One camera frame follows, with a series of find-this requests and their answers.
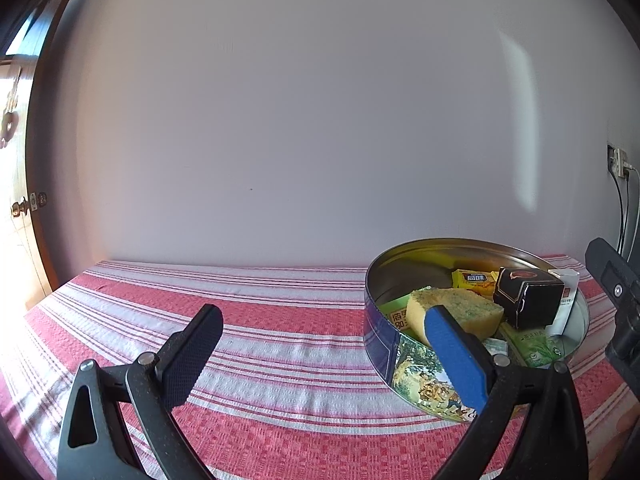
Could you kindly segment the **black small box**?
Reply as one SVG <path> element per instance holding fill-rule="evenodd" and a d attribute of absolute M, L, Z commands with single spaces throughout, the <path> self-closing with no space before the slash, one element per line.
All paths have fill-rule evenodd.
<path fill-rule="evenodd" d="M 562 300 L 564 283 L 545 270 L 503 266 L 498 272 L 492 300 L 516 330 L 550 325 Z"/>

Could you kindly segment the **round metal tin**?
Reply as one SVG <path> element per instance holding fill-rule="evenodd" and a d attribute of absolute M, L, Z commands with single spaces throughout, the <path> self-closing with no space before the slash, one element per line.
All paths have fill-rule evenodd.
<path fill-rule="evenodd" d="M 589 312 L 577 273 L 484 240 L 428 238 L 368 267 L 368 357 L 402 400 L 452 422 L 486 406 L 500 366 L 568 362 Z"/>

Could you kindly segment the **yellow snack packet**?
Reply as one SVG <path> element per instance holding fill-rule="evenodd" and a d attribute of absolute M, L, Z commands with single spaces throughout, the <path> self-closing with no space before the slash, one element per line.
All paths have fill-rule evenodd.
<path fill-rule="evenodd" d="M 498 271 L 457 269 L 451 273 L 452 287 L 470 290 L 474 294 L 491 298 L 494 296 L 498 275 Z"/>

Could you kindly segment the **green tea packet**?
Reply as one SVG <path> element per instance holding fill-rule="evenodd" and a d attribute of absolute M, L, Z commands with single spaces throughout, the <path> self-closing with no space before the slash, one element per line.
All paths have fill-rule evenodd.
<path fill-rule="evenodd" d="M 543 328 L 516 330 L 503 322 L 498 328 L 498 334 L 506 341 L 515 359 L 527 367 L 546 367 L 565 358 L 562 340 L 548 336 Z"/>

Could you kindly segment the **striped red white cloth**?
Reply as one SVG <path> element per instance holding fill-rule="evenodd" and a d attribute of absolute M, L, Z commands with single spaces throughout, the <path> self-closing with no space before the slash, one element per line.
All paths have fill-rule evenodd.
<path fill-rule="evenodd" d="M 473 412 L 431 356 L 398 386 L 364 345 L 360 268 L 105 260 L 1 330 L 1 417 L 44 478 L 79 364 L 155 351 L 204 304 L 224 333 L 175 419 L 219 479 L 427 479 Z"/>

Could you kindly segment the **white wall power adapter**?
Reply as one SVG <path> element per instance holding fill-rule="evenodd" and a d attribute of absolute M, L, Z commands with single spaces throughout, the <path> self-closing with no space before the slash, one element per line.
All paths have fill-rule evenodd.
<path fill-rule="evenodd" d="M 627 160 L 627 154 L 622 148 L 608 144 L 608 170 L 614 174 L 616 178 L 626 179 L 631 164 Z"/>

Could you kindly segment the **wooden door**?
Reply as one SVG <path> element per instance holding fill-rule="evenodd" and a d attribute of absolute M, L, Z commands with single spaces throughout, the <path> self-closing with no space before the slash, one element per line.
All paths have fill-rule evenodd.
<path fill-rule="evenodd" d="M 11 206 L 37 193 L 28 183 L 27 144 L 34 133 L 37 77 L 70 0 L 32 0 L 1 44 L 1 312 L 18 315 L 50 294 L 35 233 L 35 213 Z"/>

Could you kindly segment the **brass door knob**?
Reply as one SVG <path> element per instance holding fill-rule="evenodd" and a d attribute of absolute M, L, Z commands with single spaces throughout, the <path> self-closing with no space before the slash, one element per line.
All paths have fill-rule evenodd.
<path fill-rule="evenodd" d="M 47 203 L 48 196 L 45 192 L 30 193 L 29 196 L 23 196 L 20 200 L 12 204 L 11 216 L 13 218 L 26 216 L 26 214 L 30 212 L 47 206 Z"/>

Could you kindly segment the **yellow sponge block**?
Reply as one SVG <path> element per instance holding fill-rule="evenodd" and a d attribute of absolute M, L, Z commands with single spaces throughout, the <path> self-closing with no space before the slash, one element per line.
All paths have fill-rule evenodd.
<path fill-rule="evenodd" d="M 443 306 L 462 330 L 477 336 L 480 341 L 494 336 L 503 318 L 503 308 L 492 301 L 461 288 L 422 288 L 410 292 L 406 307 L 406 321 L 424 344 L 426 312 Z"/>

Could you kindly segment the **green tissue pack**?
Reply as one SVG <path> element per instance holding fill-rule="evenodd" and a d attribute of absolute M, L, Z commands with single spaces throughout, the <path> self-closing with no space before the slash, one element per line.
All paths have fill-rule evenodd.
<path fill-rule="evenodd" d="M 378 310 L 383 313 L 398 332 L 407 333 L 410 330 L 406 317 L 408 300 L 409 296 L 405 295 L 378 305 Z"/>

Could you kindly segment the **white small box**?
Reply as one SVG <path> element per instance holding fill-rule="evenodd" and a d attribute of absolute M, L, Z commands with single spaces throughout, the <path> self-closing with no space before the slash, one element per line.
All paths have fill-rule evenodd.
<path fill-rule="evenodd" d="M 546 327 L 548 337 L 559 337 L 564 334 L 568 319 L 572 313 L 575 297 L 578 292 L 579 273 L 573 269 L 550 269 L 549 273 L 564 284 L 562 297 L 553 322 Z"/>

